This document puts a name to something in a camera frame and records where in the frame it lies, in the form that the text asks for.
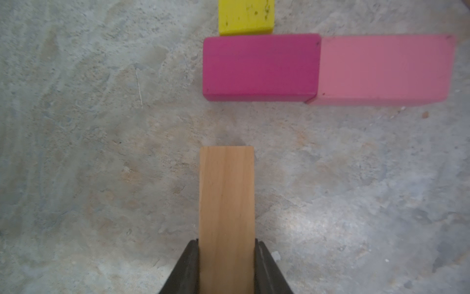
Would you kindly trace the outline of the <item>tan wooden block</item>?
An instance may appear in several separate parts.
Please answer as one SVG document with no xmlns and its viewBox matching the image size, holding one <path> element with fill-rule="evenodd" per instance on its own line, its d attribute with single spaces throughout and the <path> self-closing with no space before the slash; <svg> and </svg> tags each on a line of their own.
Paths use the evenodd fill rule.
<svg viewBox="0 0 470 294">
<path fill-rule="evenodd" d="M 255 288 L 253 147 L 200 149 L 200 293 Z"/>
</svg>

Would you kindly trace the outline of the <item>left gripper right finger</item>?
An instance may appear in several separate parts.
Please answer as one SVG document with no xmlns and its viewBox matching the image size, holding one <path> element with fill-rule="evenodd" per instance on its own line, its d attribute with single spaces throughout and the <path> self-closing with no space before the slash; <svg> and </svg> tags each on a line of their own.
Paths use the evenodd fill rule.
<svg viewBox="0 0 470 294">
<path fill-rule="evenodd" d="M 265 243 L 255 240 L 255 293 L 294 294 Z"/>
</svg>

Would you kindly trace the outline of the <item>magenta block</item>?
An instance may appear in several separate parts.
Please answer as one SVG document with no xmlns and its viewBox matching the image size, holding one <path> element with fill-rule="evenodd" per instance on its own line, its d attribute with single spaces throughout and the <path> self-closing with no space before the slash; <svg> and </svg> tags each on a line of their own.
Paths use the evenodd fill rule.
<svg viewBox="0 0 470 294">
<path fill-rule="evenodd" d="M 318 34 L 209 37 L 203 95 L 216 102 L 306 102 L 318 94 Z"/>
</svg>

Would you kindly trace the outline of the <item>yellow block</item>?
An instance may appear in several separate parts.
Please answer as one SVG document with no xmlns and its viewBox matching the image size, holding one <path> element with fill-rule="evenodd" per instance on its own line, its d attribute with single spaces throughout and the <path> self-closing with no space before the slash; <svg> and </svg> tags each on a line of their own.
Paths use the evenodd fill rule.
<svg viewBox="0 0 470 294">
<path fill-rule="evenodd" d="M 275 26 L 275 0 L 219 0 L 221 36 L 271 34 Z"/>
</svg>

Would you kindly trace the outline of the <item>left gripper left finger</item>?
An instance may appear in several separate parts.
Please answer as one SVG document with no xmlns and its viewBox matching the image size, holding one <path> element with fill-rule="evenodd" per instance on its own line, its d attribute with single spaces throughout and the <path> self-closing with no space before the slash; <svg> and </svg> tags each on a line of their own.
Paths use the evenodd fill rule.
<svg viewBox="0 0 470 294">
<path fill-rule="evenodd" d="M 159 294 L 198 294 L 200 251 L 198 239 L 190 240 Z"/>
</svg>

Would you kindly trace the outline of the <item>pink block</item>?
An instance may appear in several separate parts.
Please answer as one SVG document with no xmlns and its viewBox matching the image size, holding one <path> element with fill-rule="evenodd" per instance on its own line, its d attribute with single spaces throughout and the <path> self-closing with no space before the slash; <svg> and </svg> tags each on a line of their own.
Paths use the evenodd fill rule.
<svg viewBox="0 0 470 294">
<path fill-rule="evenodd" d="M 410 107 L 447 99 L 451 34 L 324 37 L 313 105 Z"/>
</svg>

